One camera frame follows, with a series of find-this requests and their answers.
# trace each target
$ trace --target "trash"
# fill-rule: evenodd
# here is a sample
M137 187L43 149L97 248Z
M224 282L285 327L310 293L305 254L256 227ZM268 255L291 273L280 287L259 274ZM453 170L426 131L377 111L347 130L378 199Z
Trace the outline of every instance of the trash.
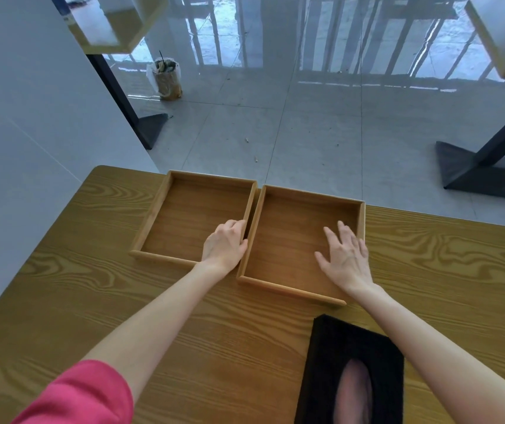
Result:
M147 65L147 78L160 99L172 101L182 96L179 64L172 58L157 58Z

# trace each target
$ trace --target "glossy floor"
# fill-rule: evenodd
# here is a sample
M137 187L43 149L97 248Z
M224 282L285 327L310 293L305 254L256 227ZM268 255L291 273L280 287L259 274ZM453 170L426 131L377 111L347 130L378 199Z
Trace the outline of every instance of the glossy floor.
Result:
M505 123L466 0L170 0L131 55L109 55L140 116L171 116L170 169L505 225L505 199L446 191L434 143L477 150ZM179 62L160 102L145 66Z

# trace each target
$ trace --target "white wall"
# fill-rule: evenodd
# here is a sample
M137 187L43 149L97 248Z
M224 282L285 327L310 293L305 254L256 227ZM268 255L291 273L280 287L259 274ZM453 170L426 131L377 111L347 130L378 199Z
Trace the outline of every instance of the white wall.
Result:
M0 0L0 295L101 164L157 172L51 0Z

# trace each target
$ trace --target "person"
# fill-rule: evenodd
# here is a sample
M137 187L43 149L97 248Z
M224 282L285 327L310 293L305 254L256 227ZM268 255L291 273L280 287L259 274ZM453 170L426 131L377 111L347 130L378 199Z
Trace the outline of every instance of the person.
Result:
M193 308L241 260L245 225L219 225L205 241L201 262L50 383L13 423L130 423L134 404ZM328 227L324 231L330 259L315 253L321 270L376 320L453 420L505 423L505 380L374 284L368 249L350 228L339 221L338 236ZM356 366L343 377L348 374L355 382L356 375L365 377Z

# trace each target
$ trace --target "table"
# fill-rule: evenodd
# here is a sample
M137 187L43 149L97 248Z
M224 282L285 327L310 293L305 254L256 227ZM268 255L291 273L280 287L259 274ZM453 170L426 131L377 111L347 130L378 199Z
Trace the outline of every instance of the table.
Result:
M168 0L131 0L121 10L105 12L98 0L74 8L75 24L68 26L115 103L145 149L156 143L168 114L138 117L103 54L130 54L164 12Z
M505 0L469 0L466 11L505 78ZM476 153L443 141L436 152L445 189L505 198L505 125Z
M164 175L97 167L0 298L0 422L186 270L131 241ZM505 378L505 227L367 206L375 281ZM334 309L237 285L209 292L158 365L135 423L293 421L313 318ZM406 363L406 423L451 422Z

